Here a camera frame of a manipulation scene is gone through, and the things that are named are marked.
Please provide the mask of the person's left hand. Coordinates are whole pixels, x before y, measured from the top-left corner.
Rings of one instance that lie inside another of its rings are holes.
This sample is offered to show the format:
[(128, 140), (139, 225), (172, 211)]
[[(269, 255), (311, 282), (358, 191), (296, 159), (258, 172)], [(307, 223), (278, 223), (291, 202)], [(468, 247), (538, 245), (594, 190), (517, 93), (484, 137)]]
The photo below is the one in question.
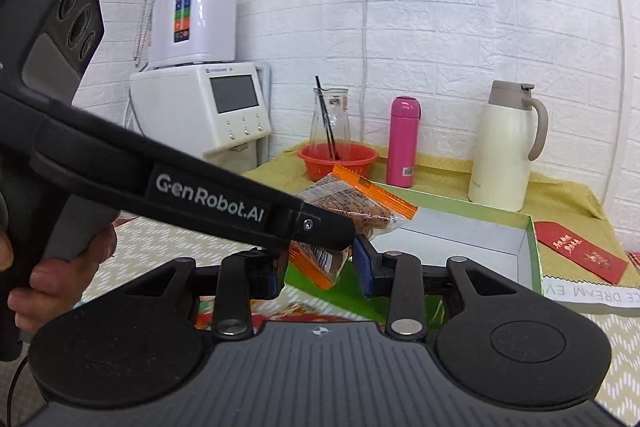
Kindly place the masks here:
[(96, 276), (100, 265), (116, 251), (116, 219), (96, 234), (87, 248), (72, 261), (43, 260), (29, 275), (28, 283), (9, 292), (6, 306), (14, 314), (14, 323), (25, 333), (35, 334), (44, 324), (70, 311), (81, 299)]

